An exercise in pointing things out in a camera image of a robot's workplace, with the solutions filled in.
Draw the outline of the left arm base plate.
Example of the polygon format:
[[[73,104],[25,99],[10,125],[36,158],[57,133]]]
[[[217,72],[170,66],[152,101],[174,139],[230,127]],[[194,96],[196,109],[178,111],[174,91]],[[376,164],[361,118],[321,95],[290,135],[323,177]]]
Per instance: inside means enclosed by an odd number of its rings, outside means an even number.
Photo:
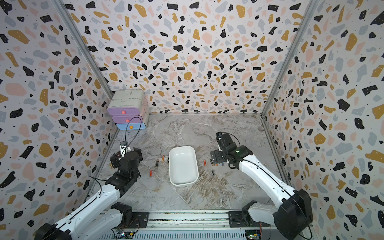
[[[145,229],[149,220],[149,212],[129,212],[123,214],[121,223],[117,226],[121,229]]]

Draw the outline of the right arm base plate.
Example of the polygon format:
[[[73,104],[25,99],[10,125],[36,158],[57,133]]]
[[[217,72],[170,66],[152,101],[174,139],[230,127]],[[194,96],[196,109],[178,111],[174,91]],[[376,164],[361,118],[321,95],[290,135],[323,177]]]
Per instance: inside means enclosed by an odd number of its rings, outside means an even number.
[[[268,228],[270,226],[263,222],[253,221],[249,214],[244,214],[242,211],[229,211],[228,219],[230,228]]]

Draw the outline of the white plastic storage box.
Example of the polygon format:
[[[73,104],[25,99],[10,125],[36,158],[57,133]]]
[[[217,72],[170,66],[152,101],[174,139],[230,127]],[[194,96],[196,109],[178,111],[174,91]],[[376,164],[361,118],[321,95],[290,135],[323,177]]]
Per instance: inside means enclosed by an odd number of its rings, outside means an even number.
[[[182,146],[170,150],[169,178],[175,187],[190,186],[198,181],[199,169],[193,147]]]

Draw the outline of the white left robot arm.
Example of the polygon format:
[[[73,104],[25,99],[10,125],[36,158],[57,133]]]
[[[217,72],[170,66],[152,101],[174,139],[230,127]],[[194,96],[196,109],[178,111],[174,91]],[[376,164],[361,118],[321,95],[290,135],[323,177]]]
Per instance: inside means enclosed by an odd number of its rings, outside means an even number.
[[[55,224],[44,224],[36,231],[35,239],[91,240],[116,227],[132,224],[132,207],[120,203],[119,199],[137,182],[142,160],[142,151],[138,148],[116,153],[111,163],[118,170],[100,191]]]

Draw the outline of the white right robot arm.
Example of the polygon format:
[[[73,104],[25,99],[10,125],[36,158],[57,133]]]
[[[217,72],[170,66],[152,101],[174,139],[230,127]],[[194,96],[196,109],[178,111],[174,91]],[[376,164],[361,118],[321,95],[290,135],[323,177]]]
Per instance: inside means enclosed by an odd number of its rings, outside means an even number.
[[[311,197],[304,190],[295,190],[269,171],[245,146],[227,151],[218,149],[210,152],[211,163],[228,163],[253,181],[270,197],[274,207],[260,203],[249,203],[243,207],[246,216],[253,222],[273,225],[288,240],[299,237],[313,221]]]

